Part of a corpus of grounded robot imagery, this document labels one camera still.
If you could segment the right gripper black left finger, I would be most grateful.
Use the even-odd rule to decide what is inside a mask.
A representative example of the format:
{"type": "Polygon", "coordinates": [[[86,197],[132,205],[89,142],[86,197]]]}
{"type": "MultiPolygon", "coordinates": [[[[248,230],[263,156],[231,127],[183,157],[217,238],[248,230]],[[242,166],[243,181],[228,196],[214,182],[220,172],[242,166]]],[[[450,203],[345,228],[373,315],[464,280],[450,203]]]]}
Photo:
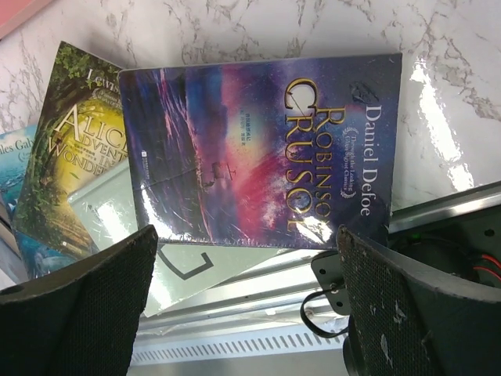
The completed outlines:
{"type": "Polygon", "coordinates": [[[3,375],[125,375],[157,253],[148,225],[1,292],[3,375]]]}

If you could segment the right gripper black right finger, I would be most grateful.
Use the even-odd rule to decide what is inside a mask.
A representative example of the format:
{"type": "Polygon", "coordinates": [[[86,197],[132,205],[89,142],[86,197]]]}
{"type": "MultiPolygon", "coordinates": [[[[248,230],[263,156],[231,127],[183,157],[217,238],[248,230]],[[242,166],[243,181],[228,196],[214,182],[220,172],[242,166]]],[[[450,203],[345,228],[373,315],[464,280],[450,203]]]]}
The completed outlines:
{"type": "Polygon", "coordinates": [[[350,375],[498,375],[500,290],[442,272],[341,226],[350,375]]]}

